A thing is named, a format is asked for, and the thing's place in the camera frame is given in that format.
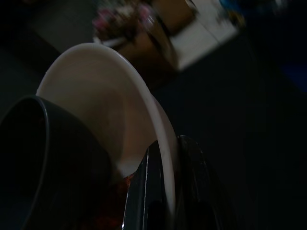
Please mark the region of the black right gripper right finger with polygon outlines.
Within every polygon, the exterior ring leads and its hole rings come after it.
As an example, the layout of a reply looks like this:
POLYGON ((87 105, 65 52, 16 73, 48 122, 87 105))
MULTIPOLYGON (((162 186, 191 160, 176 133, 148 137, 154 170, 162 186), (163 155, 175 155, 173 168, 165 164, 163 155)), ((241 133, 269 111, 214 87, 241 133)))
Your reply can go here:
POLYGON ((185 229, 239 229, 227 192, 199 144, 178 136, 185 229))

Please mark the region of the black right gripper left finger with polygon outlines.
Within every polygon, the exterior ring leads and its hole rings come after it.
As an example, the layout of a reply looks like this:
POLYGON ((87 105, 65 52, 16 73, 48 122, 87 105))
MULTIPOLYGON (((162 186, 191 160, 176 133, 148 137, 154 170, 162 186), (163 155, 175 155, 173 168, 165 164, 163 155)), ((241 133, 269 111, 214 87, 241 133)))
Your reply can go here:
POLYGON ((166 195, 161 154, 153 142, 134 173, 127 192, 123 230, 164 230, 166 195))

